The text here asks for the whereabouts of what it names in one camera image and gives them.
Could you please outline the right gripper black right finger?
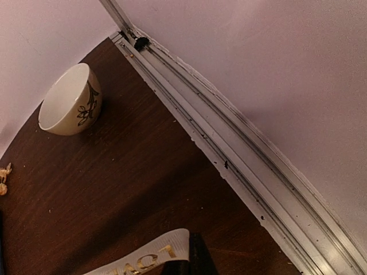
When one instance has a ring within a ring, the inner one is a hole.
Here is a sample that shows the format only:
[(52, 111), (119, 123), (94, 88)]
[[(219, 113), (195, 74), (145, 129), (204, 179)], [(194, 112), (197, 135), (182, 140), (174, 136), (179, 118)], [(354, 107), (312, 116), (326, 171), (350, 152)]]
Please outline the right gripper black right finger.
[(218, 275), (210, 252), (200, 233), (190, 233), (189, 274)]

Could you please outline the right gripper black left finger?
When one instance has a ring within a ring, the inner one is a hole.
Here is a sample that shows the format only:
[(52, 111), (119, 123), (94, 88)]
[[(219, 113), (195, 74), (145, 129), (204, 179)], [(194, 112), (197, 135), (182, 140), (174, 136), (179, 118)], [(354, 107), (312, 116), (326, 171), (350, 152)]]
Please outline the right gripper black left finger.
[(165, 262), (161, 275), (189, 275), (190, 262), (187, 260)]

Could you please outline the cream printed ribbon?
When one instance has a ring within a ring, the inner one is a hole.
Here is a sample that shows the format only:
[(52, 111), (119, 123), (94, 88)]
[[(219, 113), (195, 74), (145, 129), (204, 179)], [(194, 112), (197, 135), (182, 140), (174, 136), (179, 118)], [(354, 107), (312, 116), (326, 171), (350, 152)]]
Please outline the cream printed ribbon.
[(189, 236), (187, 229), (169, 231), (123, 258), (88, 272), (87, 275), (143, 274), (169, 261), (187, 261)]

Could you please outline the blue wrapping paper sheet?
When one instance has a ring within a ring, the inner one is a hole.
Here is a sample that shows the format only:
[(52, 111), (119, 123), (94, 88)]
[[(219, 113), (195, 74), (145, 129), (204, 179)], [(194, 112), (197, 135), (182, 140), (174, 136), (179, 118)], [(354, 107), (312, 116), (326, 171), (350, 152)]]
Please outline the blue wrapping paper sheet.
[(0, 275), (5, 274), (2, 240), (3, 240), (3, 220), (2, 220), (2, 212), (0, 212)]

